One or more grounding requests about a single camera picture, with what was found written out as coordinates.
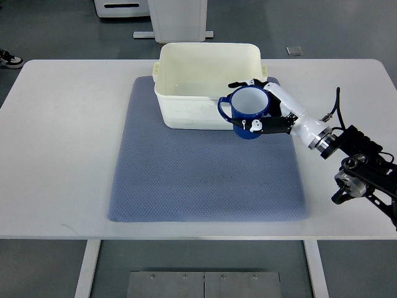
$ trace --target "table leg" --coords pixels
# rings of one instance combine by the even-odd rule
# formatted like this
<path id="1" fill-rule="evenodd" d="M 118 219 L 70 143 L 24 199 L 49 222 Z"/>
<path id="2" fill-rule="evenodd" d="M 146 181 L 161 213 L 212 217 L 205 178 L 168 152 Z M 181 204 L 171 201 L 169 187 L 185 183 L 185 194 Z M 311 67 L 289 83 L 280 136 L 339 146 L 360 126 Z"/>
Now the table leg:
<path id="1" fill-rule="evenodd" d="M 316 240 L 304 240 L 314 298 L 329 298 L 323 264 Z"/>
<path id="2" fill-rule="evenodd" d="M 89 298 L 98 259 L 100 240 L 87 240 L 74 298 Z"/>

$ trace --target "wire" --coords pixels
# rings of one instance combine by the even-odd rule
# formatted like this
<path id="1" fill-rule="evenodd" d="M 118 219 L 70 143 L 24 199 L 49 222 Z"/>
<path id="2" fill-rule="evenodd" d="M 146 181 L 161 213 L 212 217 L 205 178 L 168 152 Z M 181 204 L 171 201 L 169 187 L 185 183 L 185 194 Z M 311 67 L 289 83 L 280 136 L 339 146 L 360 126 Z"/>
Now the wire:
<path id="1" fill-rule="evenodd" d="M 337 117 L 339 119 L 339 123 L 341 123 L 341 127 L 343 130 L 346 129 L 345 123 L 343 122 L 342 119 L 342 112 L 341 112 L 341 102 L 340 102 L 340 94 L 341 94 L 341 89 L 338 87 L 336 88 L 336 102 L 335 102 L 335 106 L 336 106 L 336 112 L 337 112 Z"/>
<path id="2" fill-rule="evenodd" d="M 389 161 L 389 163 L 393 163 L 395 160 L 395 157 L 393 156 L 393 154 L 391 153 L 387 153 L 387 152 L 380 152 L 380 154 L 384 154 L 384 155 L 388 155 L 391 156 L 391 161 Z"/>
<path id="3" fill-rule="evenodd" d="M 343 118 L 342 118 L 342 112 L 341 112 L 341 89 L 340 87 L 336 88 L 336 99 L 335 99 L 335 105 L 332 109 L 332 111 L 330 113 L 328 113 L 326 116 L 324 116 L 321 121 L 323 122 L 327 122 L 329 119 L 332 118 L 332 115 L 335 113 L 337 114 L 337 118 L 339 119 L 339 123 L 341 124 L 341 127 L 334 127 L 334 129 L 339 129 L 339 130 L 346 130 L 346 126 L 345 123 L 343 122 Z"/>

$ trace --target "white table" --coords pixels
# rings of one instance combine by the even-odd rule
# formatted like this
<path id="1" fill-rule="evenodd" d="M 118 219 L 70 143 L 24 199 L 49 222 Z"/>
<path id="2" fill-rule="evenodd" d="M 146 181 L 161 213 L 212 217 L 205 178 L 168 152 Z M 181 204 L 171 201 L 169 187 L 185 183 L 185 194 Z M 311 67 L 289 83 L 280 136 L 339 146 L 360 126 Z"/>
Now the white table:
<path id="1" fill-rule="evenodd" d="M 294 139 L 295 149 L 310 207 L 306 220 L 109 221 L 110 190 L 133 82 L 151 75 L 154 62 L 34 60 L 24 66 L 0 109 L 1 238 L 92 240 L 87 245 L 82 280 L 92 278 L 101 239 L 305 240 L 310 269 L 320 272 L 318 248 L 312 240 L 397 239 L 389 218 L 368 200 L 354 199 L 343 205 L 331 201 L 337 191 L 334 175 L 345 155 L 336 152 L 323 160 L 318 151 L 305 148 L 298 139 Z M 278 78 L 319 119 L 332 109 L 340 86 L 346 125 L 355 125 L 397 156 L 397 141 L 392 137 L 397 124 L 397 90 L 381 63 L 262 62 L 269 75 Z M 336 126 L 337 120 L 332 121 L 330 125 Z M 78 291 L 87 290 L 79 285 Z M 313 280 L 316 285 L 317 293 L 323 291 L 324 279 Z"/>

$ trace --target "robotic hand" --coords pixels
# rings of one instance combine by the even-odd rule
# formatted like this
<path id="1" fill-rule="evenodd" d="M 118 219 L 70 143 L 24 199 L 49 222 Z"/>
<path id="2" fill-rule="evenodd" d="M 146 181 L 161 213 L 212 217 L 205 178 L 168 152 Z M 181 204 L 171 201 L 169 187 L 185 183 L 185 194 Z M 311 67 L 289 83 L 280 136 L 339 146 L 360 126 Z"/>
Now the robotic hand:
<path id="1" fill-rule="evenodd" d="M 393 225 L 397 227 L 397 165 L 394 157 L 382 152 L 382 147 L 371 141 L 353 125 L 346 128 L 339 108 L 339 88 L 337 88 L 336 103 L 327 116 L 316 120 L 291 95 L 285 92 L 278 84 L 261 82 L 257 79 L 229 84 L 231 88 L 255 85 L 268 92 L 270 117 L 259 119 L 262 123 L 260 130 L 251 130 L 253 133 L 289 133 L 300 138 L 302 143 L 310 148 L 317 149 L 326 159 L 337 149 L 342 150 L 348 157 L 342 160 L 335 181 L 339 190 L 332 196 L 332 201 L 342 204 L 355 197 L 366 197 L 384 214 L 389 216 Z M 327 122 L 337 112 L 341 127 L 330 128 Z M 244 119 L 232 119 L 232 123 L 250 130 L 251 125 Z M 335 129 L 342 133 L 333 134 Z M 382 155 L 390 155 L 391 161 L 386 161 Z M 375 190 L 384 192 L 391 198 L 391 204 L 386 204 L 376 197 Z"/>

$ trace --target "gray mat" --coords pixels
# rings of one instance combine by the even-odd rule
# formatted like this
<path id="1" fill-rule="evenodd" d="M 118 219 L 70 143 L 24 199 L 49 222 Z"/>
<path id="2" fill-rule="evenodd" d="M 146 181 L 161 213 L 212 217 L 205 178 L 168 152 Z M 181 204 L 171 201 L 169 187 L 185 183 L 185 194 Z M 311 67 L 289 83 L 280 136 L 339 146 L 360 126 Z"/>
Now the gray mat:
<path id="1" fill-rule="evenodd" d="M 134 82 L 108 216 L 115 222 L 294 221 L 306 218 L 308 208 L 291 136 L 243 140 L 231 130 L 170 129 L 147 76 Z"/>

